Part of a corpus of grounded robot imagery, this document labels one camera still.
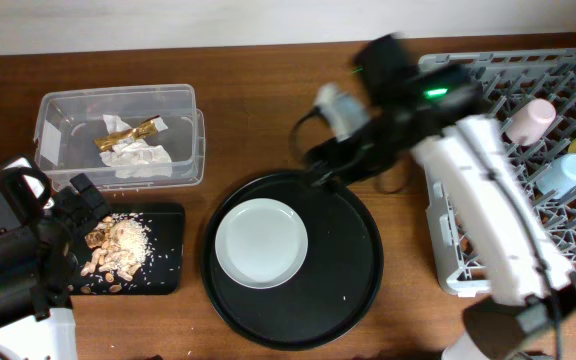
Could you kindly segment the white tissue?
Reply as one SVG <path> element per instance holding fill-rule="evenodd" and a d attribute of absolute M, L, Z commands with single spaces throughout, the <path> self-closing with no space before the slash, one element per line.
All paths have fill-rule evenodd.
<path fill-rule="evenodd" d="M 107 135 L 135 128 L 125 123 L 118 115 L 104 114 L 102 118 L 106 125 Z M 110 151 L 99 150 L 102 163 L 108 167 L 128 167 L 126 170 L 116 171 L 116 176 L 121 179 L 171 177 L 171 156 L 162 145 L 149 145 L 146 138 L 130 144 L 115 145 Z"/>

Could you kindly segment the brown Nescafe Gold sachet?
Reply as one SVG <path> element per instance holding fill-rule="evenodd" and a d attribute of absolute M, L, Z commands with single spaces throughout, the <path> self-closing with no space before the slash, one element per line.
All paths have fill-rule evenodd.
<path fill-rule="evenodd" d="M 111 133 L 105 137 L 94 140 L 95 145 L 101 152 L 110 151 L 113 146 L 119 144 L 130 144 L 136 140 L 144 139 L 165 131 L 168 126 L 160 116 L 147 119 L 137 127 Z"/>

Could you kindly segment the grey plate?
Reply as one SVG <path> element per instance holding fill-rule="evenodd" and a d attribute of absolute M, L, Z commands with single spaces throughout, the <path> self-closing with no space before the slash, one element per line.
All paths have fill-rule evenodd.
<path fill-rule="evenodd" d="M 236 205 L 220 221 L 215 236 L 221 269 L 235 283 L 256 290 L 278 287 L 294 277 L 308 245 L 298 213 L 269 198 Z"/>

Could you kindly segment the pink cup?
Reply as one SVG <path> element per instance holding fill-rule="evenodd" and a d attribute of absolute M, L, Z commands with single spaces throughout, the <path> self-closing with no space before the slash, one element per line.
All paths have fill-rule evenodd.
<path fill-rule="evenodd" d="M 537 142 L 556 118 L 555 107 L 544 99 L 534 99 L 511 117 L 506 137 L 514 144 L 529 146 Z"/>

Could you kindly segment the light blue cup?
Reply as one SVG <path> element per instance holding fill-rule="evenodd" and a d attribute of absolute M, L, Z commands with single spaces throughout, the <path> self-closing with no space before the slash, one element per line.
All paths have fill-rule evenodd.
<path fill-rule="evenodd" d="M 550 163 L 550 168 L 536 182 L 542 194 L 554 192 L 554 199 L 560 199 L 576 188 L 576 153 L 563 155 Z"/>

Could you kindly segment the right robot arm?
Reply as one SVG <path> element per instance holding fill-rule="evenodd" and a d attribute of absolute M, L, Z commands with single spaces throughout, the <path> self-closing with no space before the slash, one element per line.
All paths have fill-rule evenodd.
<path fill-rule="evenodd" d="M 576 269 L 546 233 L 517 182 L 482 89 L 460 64 L 423 71 L 392 34 L 352 61 L 368 103 L 321 86 L 312 115 L 332 137 L 301 156 L 308 181 L 349 185 L 390 169 L 403 152 L 437 178 L 490 284 L 466 308 L 445 359 L 515 359 L 576 313 Z"/>

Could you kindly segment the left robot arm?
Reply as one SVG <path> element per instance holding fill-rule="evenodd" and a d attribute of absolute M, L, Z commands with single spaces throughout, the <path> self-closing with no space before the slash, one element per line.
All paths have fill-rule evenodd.
<path fill-rule="evenodd" d="M 74 359 L 72 252 L 111 207 L 85 174 L 53 193 L 26 156 L 0 167 L 0 359 Z"/>

